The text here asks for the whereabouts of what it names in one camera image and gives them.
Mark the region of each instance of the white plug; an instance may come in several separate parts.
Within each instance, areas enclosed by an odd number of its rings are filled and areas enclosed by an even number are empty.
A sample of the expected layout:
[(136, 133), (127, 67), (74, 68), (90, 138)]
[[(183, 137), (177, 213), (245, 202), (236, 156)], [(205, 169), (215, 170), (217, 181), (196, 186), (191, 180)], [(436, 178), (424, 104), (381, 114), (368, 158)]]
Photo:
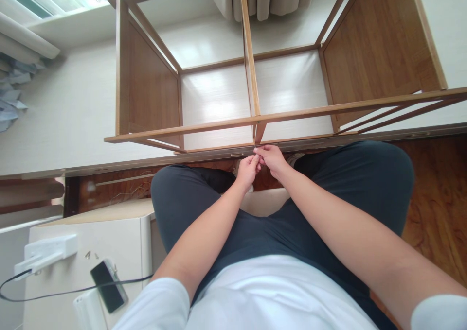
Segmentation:
[(63, 260), (78, 252), (76, 234), (51, 239), (42, 239), (24, 247), (24, 261), (15, 265), (15, 275), (28, 269), (26, 273), (15, 280), (21, 280), (40, 271), (59, 260)]

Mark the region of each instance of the sneaker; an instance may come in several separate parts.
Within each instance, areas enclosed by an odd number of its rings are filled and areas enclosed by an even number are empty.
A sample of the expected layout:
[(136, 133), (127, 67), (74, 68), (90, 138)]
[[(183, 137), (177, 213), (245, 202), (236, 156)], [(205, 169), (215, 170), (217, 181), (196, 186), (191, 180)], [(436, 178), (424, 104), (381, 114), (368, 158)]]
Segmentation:
[(287, 159), (287, 163), (291, 166), (291, 168), (293, 168), (293, 166), (295, 165), (295, 162), (304, 157), (305, 154), (303, 153), (295, 153), (295, 154), (292, 154), (291, 156), (288, 157)]
[[(233, 168), (232, 170), (232, 173), (235, 177), (238, 177), (238, 168), (240, 167), (240, 161), (242, 159), (239, 159), (237, 160), (237, 163), (235, 164), (235, 167)], [(254, 188), (253, 188), (253, 184), (250, 186), (250, 189), (248, 189), (248, 192), (253, 192), (254, 191)]]

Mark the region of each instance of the white sleeve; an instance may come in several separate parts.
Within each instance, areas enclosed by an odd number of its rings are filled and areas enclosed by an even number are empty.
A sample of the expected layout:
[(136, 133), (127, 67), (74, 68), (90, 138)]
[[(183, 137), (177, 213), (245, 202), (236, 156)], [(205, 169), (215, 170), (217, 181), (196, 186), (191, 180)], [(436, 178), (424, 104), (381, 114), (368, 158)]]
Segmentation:
[(184, 329), (189, 312), (190, 298), (183, 284), (160, 278), (141, 291), (113, 329)]
[(412, 330), (467, 329), (467, 297), (436, 295), (415, 308), (411, 318)]

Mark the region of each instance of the person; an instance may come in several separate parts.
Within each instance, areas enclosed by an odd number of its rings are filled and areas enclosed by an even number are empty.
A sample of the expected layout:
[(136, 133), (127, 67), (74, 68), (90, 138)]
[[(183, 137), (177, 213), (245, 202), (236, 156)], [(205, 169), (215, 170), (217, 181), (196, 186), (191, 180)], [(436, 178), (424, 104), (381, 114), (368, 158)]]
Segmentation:
[[(304, 155), (265, 145), (238, 176), (172, 165), (151, 195), (167, 257), (115, 329), (467, 328), (467, 290), (401, 238), (414, 174), (379, 142)], [(240, 203), (262, 166), (290, 194), (269, 217)]]

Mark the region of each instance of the hand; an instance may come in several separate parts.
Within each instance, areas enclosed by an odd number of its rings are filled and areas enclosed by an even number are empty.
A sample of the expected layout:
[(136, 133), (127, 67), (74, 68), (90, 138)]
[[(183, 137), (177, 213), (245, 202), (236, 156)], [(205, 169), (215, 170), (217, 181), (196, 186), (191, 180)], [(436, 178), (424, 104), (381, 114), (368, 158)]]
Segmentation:
[(238, 166), (238, 176), (235, 182), (238, 182), (245, 192), (250, 189), (254, 178), (261, 171), (261, 164), (259, 163), (259, 155), (250, 155), (240, 161)]
[(253, 151), (261, 155), (260, 164), (269, 167), (272, 176), (276, 179), (279, 179), (280, 174), (290, 167), (279, 147), (275, 145), (264, 145), (255, 148)]

